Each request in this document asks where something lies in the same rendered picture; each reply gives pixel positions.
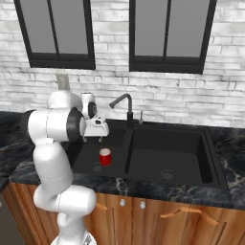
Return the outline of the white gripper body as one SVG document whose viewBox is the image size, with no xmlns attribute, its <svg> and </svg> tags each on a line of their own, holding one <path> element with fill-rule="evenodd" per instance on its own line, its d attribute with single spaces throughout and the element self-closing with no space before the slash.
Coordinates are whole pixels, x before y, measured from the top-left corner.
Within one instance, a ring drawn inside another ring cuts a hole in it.
<svg viewBox="0 0 245 245">
<path fill-rule="evenodd" d="M 87 126 L 84 131 L 84 137 L 107 137 L 108 135 L 109 127 L 107 124 Z"/>
</svg>

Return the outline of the red cup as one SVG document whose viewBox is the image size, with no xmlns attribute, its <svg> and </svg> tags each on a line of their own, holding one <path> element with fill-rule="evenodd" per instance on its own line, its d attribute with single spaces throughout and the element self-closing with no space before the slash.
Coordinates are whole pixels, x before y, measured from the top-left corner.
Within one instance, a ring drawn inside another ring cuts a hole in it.
<svg viewBox="0 0 245 245">
<path fill-rule="evenodd" d="M 111 164 L 111 150 L 109 148 L 100 150 L 100 164 L 103 167 L 108 167 Z"/>
</svg>

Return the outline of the black double basin sink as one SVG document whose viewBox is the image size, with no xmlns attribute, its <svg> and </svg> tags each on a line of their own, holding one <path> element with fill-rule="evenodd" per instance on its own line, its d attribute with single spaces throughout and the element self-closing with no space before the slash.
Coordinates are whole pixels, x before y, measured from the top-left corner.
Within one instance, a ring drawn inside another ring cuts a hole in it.
<svg viewBox="0 0 245 245">
<path fill-rule="evenodd" d="M 108 125 L 110 133 L 101 143 L 89 139 L 81 145 L 74 172 L 215 189 L 226 185 L 208 129 L 152 124 L 135 124 L 128 129 L 124 121 Z M 111 150 L 111 164 L 95 172 L 92 165 L 100 163 L 102 148 Z M 173 170 L 175 178 L 164 180 L 164 169 Z"/>
</svg>

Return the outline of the black tap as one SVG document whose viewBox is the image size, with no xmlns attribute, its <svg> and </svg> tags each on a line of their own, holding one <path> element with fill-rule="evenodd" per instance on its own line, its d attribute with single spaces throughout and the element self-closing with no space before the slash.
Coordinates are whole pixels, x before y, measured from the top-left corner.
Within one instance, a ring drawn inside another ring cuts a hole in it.
<svg viewBox="0 0 245 245">
<path fill-rule="evenodd" d="M 128 99 L 128 109 L 127 109 L 127 128 L 132 129 L 133 127 L 133 111 L 132 111 L 132 98 L 128 93 L 122 94 L 117 99 L 109 103 L 111 108 L 114 108 L 116 104 L 120 101 Z"/>
</svg>

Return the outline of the wooden cupboard door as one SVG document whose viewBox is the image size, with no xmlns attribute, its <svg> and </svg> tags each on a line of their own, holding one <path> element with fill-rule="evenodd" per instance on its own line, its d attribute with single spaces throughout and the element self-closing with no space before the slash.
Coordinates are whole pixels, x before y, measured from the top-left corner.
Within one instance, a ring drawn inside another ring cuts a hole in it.
<svg viewBox="0 0 245 245">
<path fill-rule="evenodd" d="M 98 245 L 132 245 L 132 197 L 96 193 L 97 203 L 108 208 L 102 211 L 95 207 L 84 217 L 88 232 Z"/>
<path fill-rule="evenodd" d="M 211 225 L 197 213 L 160 217 L 181 207 L 208 212 L 218 225 Z M 132 245 L 245 245 L 245 211 L 134 198 Z"/>
</svg>

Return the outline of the black framed window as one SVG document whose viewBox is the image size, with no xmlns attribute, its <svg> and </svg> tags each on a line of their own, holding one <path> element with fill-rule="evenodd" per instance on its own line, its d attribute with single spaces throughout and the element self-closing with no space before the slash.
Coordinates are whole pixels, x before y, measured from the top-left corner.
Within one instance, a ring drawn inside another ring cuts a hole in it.
<svg viewBox="0 0 245 245">
<path fill-rule="evenodd" d="M 129 0 L 129 70 L 204 71 L 217 0 Z"/>
<path fill-rule="evenodd" d="M 13 0 L 32 68 L 95 70 L 90 0 Z"/>
</svg>

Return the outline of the grey appliance front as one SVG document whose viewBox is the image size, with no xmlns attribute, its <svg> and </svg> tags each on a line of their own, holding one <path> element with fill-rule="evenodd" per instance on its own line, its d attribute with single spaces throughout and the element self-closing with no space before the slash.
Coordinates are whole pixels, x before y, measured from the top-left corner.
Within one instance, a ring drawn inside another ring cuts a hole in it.
<svg viewBox="0 0 245 245">
<path fill-rule="evenodd" d="M 0 194 L 0 245 L 25 245 L 2 194 Z"/>
</svg>

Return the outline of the grey wall outlet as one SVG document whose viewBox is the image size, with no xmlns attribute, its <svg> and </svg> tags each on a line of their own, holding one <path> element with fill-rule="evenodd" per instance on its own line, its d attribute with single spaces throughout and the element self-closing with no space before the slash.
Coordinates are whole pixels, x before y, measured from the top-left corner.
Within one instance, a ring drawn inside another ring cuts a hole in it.
<svg viewBox="0 0 245 245">
<path fill-rule="evenodd" d="M 69 78 L 66 74 L 56 74 L 56 83 L 59 90 L 70 90 Z"/>
</svg>

